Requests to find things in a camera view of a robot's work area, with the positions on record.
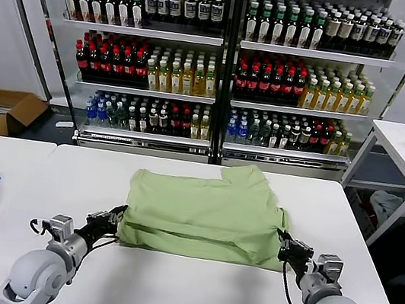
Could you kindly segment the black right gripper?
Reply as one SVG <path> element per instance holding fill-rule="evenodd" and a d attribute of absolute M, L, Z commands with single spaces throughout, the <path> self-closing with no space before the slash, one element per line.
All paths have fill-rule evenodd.
<path fill-rule="evenodd" d="M 300 245 L 287 231 L 277 229 L 277 234 L 281 242 L 278 259 L 289 263 L 295 272 L 295 282 L 299 286 L 301 279 L 308 272 L 308 266 L 313 261 L 314 249 L 307 245 Z"/>

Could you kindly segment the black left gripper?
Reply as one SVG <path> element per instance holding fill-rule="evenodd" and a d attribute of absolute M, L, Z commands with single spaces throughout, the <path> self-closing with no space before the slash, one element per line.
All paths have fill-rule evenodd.
<path fill-rule="evenodd" d="M 108 211 L 103 210 L 88 214 L 85 226 L 78 229 L 77 234 L 84 239 L 88 248 L 93 248 L 94 243 L 103 236 L 115 234 L 115 230 L 118 229 L 128 207 L 124 204 Z"/>

